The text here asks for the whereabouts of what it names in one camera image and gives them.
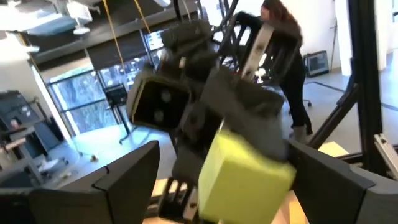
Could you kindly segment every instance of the black panel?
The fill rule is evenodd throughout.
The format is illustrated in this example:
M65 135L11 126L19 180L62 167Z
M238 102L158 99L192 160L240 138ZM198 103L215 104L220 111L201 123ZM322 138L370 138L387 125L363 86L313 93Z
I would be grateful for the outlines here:
M23 34L24 38L28 43L39 46L40 52L45 52L56 47L70 44L74 41L79 40L78 35L73 34L73 30L69 30L66 32L62 32L61 34L51 35L51 36L36 36L36 35L29 35Z
M37 65L37 67L40 72L43 72L43 71L51 69L51 68L65 65L66 63L70 63L70 62L74 62L79 59L83 59L85 57L87 57L86 53L83 50L81 50L79 52L75 52L72 54L65 55L63 57L59 57L59 58L50 60L48 62L40 63Z
M289 141L289 162L297 169L293 190L309 223L356 223L366 189L374 182L349 164Z
M119 49L124 61L138 57L146 52L139 32L118 38ZM95 70L120 64L120 56L114 40L87 49Z
M192 19L192 20L198 19L198 18L199 18L199 16L198 16L198 13L197 13L197 12L191 13L191 19ZM187 15L183 16L183 20L184 20L184 21L188 21L188 19L189 19L189 18L188 18ZM154 25L154 26L151 26L151 27L150 27L150 31L151 31L151 32L157 32L157 31L160 31L160 30L169 29L169 28L171 28L171 27L176 26L178 23L179 23L179 21L178 21L177 19L172 19L172 20L169 20L169 21L166 21L166 22L161 22L161 23L159 23L159 24L156 24L156 25ZM142 32L143 32L144 34L148 34L148 31L147 31L146 29L142 30Z

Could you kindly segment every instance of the desk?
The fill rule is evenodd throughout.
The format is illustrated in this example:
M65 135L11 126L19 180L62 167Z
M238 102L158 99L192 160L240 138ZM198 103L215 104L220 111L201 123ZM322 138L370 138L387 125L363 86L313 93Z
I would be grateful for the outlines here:
M346 150L335 142L324 143L319 151L333 157L345 156L348 154ZM152 196L161 195L166 183L167 179L157 180ZM162 220L160 218L148 218L144 220L143 224L175 224L175 222ZM277 212L272 224L308 224L308 220L294 192L291 191L288 193L285 202Z

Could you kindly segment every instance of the cable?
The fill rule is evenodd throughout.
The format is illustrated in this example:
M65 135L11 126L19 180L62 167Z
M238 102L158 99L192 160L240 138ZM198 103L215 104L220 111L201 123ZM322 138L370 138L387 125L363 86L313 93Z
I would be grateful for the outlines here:
M188 20L191 22L191 14L189 13L186 0L182 0L182 3L184 4L184 8L185 8L185 10L187 11Z
M173 5L174 5L174 11L175 11L175 15L177 16L177 19L179 21L182 21L182 16L181 16L178 0L173 0Z
M142 21L144 21L144 25L147 28L148 34L150 34L150 29L149 29L147 21L145 20L144 14L142 13L141 7L137 0L134 0L134 2L136 3L136 6L137 6L139 14L141 15Z
M108 3L106 2L106 0L103 0L103 2L104 2L104 6L105 6L106 16L108 17L109 25L111 26L113 39L114 39L114 42L116 44L116 48L118 50L120 61L122 63L123 73L126 74L126 69L124 67L124 61L123 61L123 58L122 58L122 53L121 53L120 48L119 48L118 39L116 38L116 34L114 32L113 22L112 22L112 18L111 18L111 13L109 12Z

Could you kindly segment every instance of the ceiling light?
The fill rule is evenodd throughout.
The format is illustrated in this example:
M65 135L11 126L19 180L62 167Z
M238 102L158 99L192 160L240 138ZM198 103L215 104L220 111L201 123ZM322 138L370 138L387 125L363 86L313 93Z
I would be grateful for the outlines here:
M40 50L40 47L38 46L21 46L23 51L27 53L37 53Z
M16 7L22 3L21 0L11 0L8 2L8 6L10 7Z
M90 31L90 28L82 26L82 25L77 25L75 30L73 30L73 34L83 35L83 34L87 34L89 31Z
M161 7L167 7L171 3L171 0L154 0L154 1Z

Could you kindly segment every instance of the yellow block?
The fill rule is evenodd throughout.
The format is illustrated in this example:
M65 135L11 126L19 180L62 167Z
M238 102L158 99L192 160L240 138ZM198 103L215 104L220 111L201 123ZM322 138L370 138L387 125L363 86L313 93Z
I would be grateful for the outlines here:
M213 140L199 176L199 214L225 223L271 223L295 169L258 154L227 130Z

